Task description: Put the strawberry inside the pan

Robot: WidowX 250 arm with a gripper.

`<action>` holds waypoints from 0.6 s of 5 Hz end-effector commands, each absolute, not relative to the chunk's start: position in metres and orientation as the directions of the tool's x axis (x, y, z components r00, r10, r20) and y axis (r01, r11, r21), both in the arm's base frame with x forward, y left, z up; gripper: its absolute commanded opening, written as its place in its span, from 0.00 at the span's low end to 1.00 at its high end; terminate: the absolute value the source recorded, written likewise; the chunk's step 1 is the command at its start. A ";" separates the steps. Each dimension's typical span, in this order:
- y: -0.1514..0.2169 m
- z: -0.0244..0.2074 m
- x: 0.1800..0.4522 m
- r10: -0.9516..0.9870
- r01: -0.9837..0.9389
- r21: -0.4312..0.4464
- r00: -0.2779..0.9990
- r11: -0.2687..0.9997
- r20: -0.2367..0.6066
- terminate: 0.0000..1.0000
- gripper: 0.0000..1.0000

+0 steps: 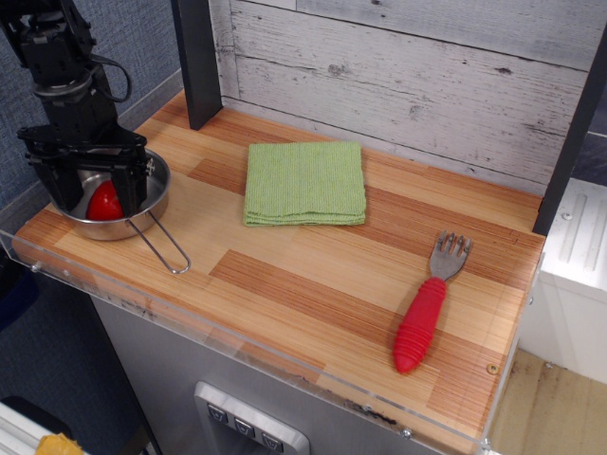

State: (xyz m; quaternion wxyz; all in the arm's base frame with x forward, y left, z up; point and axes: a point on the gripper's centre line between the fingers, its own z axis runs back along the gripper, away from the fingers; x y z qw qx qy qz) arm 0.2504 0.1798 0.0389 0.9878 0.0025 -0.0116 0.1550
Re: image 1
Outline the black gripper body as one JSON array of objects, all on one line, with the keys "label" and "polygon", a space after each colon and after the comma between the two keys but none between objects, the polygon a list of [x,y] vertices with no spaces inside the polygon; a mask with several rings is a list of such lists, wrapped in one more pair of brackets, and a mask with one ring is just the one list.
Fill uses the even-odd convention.
[{"label": "black gripper body", "polygon": [[119,125],[117,99],[99,84],[36,84],[47,123],[23,127],[28,161],[40,175],[148,175],[154,168],[147,140]]}]

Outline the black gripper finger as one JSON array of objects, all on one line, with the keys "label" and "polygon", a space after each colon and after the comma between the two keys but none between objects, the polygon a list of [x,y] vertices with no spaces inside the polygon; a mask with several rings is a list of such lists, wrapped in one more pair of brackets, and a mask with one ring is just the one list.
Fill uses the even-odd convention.
[{"label": "black gripper finger", "polygon": [[81,202],[84,191],[75,169],[63,164],[36,164],[35,172],[60,209],[72,211]]},{"label": "black gripper finger", "polygon": [[111,179],[125,216],[133,216],[147,198],[147,174],[140,167],[116,167]]}]

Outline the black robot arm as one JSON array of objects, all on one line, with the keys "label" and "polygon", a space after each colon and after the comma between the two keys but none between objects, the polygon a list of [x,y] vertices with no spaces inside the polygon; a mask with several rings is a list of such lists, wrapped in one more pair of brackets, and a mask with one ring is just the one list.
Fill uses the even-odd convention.
[{"label": "black robot arm", "polygon": [[17,136],[53,202],[75,209],[82,172],[98,172],[110,176],[124,216],[137,213],[152,169],[147,140],[119,125],[116,105],[127,99],[112,94],[89,23],[71,1],[4,1],[1,28],[46,112],[46,125]]}]

